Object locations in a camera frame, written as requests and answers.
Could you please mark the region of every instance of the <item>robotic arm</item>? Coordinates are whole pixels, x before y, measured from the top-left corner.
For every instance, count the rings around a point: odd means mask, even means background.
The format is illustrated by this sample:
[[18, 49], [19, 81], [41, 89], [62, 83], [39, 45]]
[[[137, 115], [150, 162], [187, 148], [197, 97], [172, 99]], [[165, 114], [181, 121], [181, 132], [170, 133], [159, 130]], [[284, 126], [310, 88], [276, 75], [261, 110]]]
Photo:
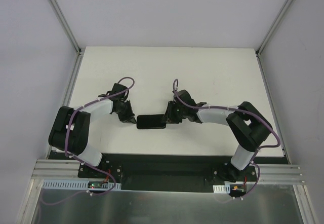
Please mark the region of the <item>robotic arm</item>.
[[[99, 95], [106, 97], [127, 89], [126, 86], [115, 83], [112, 90], [106, 94]], [[116, 113], [122, 123], [135, 124], [136, 120], [132, 111], [130, 101], [127, 101], [128, 91], [110, 99], [101, 100], [78, 111], [73, 118], [71, 131], [68, 139], [68, 152], [77, 156], [80, 160], [99, 169], [107, 169], [104, 155], [88, 144], [90, 123], [99, 118]], [[67, 125], [75, 108], [62, 106], [55, 118], [53, 128], [49, 136], [49, 144], [64, 151]]]
[[[174, 95], [174, 100], [168, 102], [163, 121], [170, 124], [179, 124], [183, 119], [189, 119], [189, 121], [196, 123], [216, 123], [229, 126], [239, 146], [230, 162], [223, 168], [218, 169], [217, 175], [226, 181], [236, 182], [249, 166], [258, 147], [267, 139], [270, 131], [250, 115], [225, 109], [206, 108], [211, 105], [205, 102], [196, 104], [186, 90], [181, 90], [177, 94], [188, 105], [204, 106], [204, 108], [189, 108]], [[241, 105], [233, 107], [258, 115], [272, 128], [270, 123], [251, 103], [245, 101]]]

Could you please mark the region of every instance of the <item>metal post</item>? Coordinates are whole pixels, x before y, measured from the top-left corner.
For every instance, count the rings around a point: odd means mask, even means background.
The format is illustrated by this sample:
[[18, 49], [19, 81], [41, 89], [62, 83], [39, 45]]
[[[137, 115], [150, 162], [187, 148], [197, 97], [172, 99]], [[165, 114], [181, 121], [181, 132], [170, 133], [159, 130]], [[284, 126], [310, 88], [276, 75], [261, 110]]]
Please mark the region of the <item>metal post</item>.
[[80, 47], [79, 47], [79, 45], [78, 45], [78, 43], [77, 43], [77, 41], [76, 41], [72, 31], [71, 31], [70, 26], [68, 25], [68, 23], [67, 23], [64, 15], [63, 15], [60, 7], [59, 7], [59, 5], [57, 3], [57, 1], [56, 0], [48, 0], [48, 1], [49, 1], [50, 5], [52, 6], [56, 17], [59, 20], [65, 34], [67, 35], [68, 39], [71, 42], [72, 46], [74, 47], [75, 51], [77, 53], [79, 53], [80, 52]]
[[293, 1], [294, 0], [286, 0], [285, 1], [285, 3], [283, 4], [282, 8], [280, 9], [278, 15], [276, 16], [274, 22], [270, 26], [270, 29], [268, 30], [267, 35], [265, 36], [265, 38], [263, 39], [259, 49], [257, 50], [257, 55], [260, 55], [263, 52], [265, 46], [268, 44], [270, 38], [272, 37], [274, 32], [277, 30], [277, 28], [281, 24], [285, 14], [287, 13], [287, 11], [290, 8]]

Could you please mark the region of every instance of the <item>metal sheet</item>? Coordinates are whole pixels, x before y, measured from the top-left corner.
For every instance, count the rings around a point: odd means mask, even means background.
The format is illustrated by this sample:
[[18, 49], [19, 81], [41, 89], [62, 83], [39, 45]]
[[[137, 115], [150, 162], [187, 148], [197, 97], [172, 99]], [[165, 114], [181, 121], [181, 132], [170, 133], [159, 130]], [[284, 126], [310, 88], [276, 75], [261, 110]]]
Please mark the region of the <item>metal sheet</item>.
[[[43, 199], [55, 202], [73, 193], [43, 190]], [[120, 191], [90, 197], [81, 193], [55, 206], [41, 205], [40, 219], [36, 214], [32, 223], [303, 223], [292, 186], [259, 185], [243, 201], [221, 203], [225, 198], [228, 195]]]

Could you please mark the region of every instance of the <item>black object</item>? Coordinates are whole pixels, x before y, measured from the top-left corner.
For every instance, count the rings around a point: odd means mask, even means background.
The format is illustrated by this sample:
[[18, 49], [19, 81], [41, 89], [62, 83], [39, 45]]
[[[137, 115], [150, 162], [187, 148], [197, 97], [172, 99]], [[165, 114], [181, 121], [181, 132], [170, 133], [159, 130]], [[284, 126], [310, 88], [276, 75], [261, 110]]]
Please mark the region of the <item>black object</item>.
[[236, 184], [231, 184], [230, 189], [231, 190], [230, 190], [229, 196], [235, 197], [235, 198], [244, 196], [247, 193], [247, 189], [246, 189], [245, 186], [239, 186], [239, 185], [236, 185]]
[[[212, 193], [223, 185], [218, 169], [230, 161], [223, 156], [172, 156], [103, 154], [108, 168], [122, 190]], [[105, 179], [106, 175], [80, 165], [79, 178]], [[256, 181], [255, 167], [246, 168], [238, 181]]]
[[[205, 102], [196, 104], [186, 90], [179, 91], [178, 96], [182, 101], [190, 106], [203, 106], [206, 104]], [[163, 116], [163, 121], [168, 124], [179, 124], [182, 123], [183, 119], [188, 119], [191, 122], [201, 123], [197, 116], [197, 112], [198, 109], [193, 109], [185, 106], [178, 100], [176, 95], [174, 95], [173, 101], [168, 102], [167, 111]]]
[[240, 176], [244, 174], [244, 172], [245, 169], [240, 171], [229, 161], [228, 164], [223, 165], [218, 169], [218, 176], [225, 181], [236, 182], [240, 178]]
[[[62, 106], [57, 112], [50, 136], [49, 144], [63, 151], [65, 145], [66, 125], [68, 125], [74, 109]], [[90, 113], [78, 111], [73, 119], [74, 129], [70, 131], [67, 150], [75, 155], [81, 154], [87, 146]]]
[[[127, 89], [126, 86], [122, 84], [115, 83], [111, 91], [107, 91], [106, 94], [101, 94], [99, 97], [106, 97], [110, 93], [116, 94]], [[122, 93], [121, 95], [114, 96], [110, 98], [113, 101], [112, 113], [117, 113], [118, 118], [123, 123], [136, 123], [135, 115], [132, 111], [132, 106], [130, 101], [126, 101], [128, 97], [128, 91]], [[65, 136], [66, 136], [66, 126], [68, 125], [70, 118], [74, 112], [72, 107], [62, 106], [56, 115], [50, 136], [49, 144], [56, 147], [59, 150], [64, 150]], [[90, 113], [86, 111], [78, 111], [73, 118], [74, 129], [70, 131], [68, 139], [67, 150], [74, 155], [81, 154], [88, 143], [89, 136], [89, 126], [90, 126]], [[100, 169], [105, 169], [105, 161], [99, 164]]]
[[[238, 106], [238, 108], [256, 114], [272, 128], [272, 125], [251, 103], [245, 101], [240, 106]], [[248, 120], [251, 121], [249, 125], [245, 123], [245, 121]], [[237, 111], [228, 115], [226, 121], [233, 131], [233, 134], [235, 135], [235, 138], [237, 139], [240, 146], [250, 152], [255, 152], [271, 133], [254, 116], [243, 114]]]
[[166, 123], [162, 121], [163, 114], [155, 115], [138, 115], [137, 129], [164, 129]]
[[[121, 91], [126, 90], [127, 87], [122, 84], [115, 83], [111, 91], [107, 91], [106, 94], [101, 94], [98, 97], [106, 97], [108, 95], [113, 95]], [[111, 97], [109, 100], [113, 101], [113, 107], [111, 113], [117, 113], [119, 121], [122, 123], [135, 124], [135, 114], [133, 113], [131, 102], [126, 101], [128, 98], [129, 91], [124, 92], [120, 95]]]

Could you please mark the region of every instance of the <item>white tabletop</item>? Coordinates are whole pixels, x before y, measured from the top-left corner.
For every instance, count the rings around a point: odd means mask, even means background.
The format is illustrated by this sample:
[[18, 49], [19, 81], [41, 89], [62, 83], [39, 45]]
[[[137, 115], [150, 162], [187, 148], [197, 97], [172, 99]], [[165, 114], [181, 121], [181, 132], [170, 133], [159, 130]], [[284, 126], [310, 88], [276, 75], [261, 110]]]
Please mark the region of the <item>white tabletop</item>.
[[[196, 103], [239, 105], [251, 102], [275, 129], [268, 97], [253, 49], [87, 47], [70, 106], [106, 93], [120, 78], [135, 79], [131, 101], [135, 115], [164, 114], [173, 99], [172, 83], [187, 90]], [[131, 81], [123, 81], [129, 86]], [[165, 129], [138, 130], [117, 114], [90, 126], [89, 143], [103, 153], [168, 155], [233, 155], [238, 143], [229, 127], [185, 120]], [[270, 135], [264, 144], [276, 144]], [[259, 156], [282, 157], [281, 148]]]

